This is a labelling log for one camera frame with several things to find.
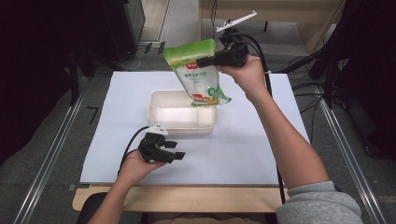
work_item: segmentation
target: snack bag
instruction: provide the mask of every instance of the snack bag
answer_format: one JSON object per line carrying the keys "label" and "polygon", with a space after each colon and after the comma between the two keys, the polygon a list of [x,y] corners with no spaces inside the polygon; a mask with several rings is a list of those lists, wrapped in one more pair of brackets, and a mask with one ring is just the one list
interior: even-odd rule
{"label": "snack bag", "polygon": [[214,39],[208,39],[163,51],[165,60],[193,100],[192,106],[222,105],[231,101],[219,85],[218,68],[214,65],[200,68],[196,62],[197,59],[213,56],[216,45]]}

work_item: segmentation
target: white plastic container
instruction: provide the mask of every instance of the white plastic container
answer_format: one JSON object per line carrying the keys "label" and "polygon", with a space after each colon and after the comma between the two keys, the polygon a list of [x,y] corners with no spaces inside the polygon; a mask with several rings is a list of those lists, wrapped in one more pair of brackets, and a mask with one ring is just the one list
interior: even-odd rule
{"label": "white plastic container", "polygon": [[172,133],[211,133],[217,119],[215,105],[191,106],[184,90],[154,91],[148,106],[151,125],[161,124]]}

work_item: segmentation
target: hand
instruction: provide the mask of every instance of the hand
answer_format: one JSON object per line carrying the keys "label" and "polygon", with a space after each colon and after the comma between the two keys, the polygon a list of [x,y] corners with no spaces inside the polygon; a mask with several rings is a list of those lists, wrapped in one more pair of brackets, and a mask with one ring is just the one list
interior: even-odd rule
{"label": "hand", "polygon": [[165,163],[158,161],[145,162],[140,151],[135,150],[126,157],[115,184],[121,185],[126,190],[129,190],[151,171],[164,165]]}
{"label": "hand", "polygon": [[265,86],[262,61],[258,57],[247,56],[247,62],[243,67],[220,66],[222,73],[230,75],[233,80],[245,92],[249,101],[255,96],[268,92]]}

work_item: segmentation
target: gray sleeve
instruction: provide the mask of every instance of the gray sleeve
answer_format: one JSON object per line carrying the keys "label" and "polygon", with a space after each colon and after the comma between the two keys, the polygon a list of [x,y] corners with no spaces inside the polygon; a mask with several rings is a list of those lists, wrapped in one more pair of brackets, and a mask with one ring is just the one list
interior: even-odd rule
{"label": "gray sleeve", "polygon": [[290,198],[280,206],[280,224],[362,223],[361,209],[348,194],[337,192],[332,181],[288,190]]}

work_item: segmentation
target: red logo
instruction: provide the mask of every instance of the red logo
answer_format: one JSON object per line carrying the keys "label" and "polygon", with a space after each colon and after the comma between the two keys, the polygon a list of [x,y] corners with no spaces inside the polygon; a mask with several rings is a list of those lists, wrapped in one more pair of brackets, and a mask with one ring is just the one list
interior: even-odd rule
{"label": "red logo", "polygon": [[188,63],[188,64],[186,64],[186,67],[188,69],[196,69],[196,68],[198,68],[198,63]]}

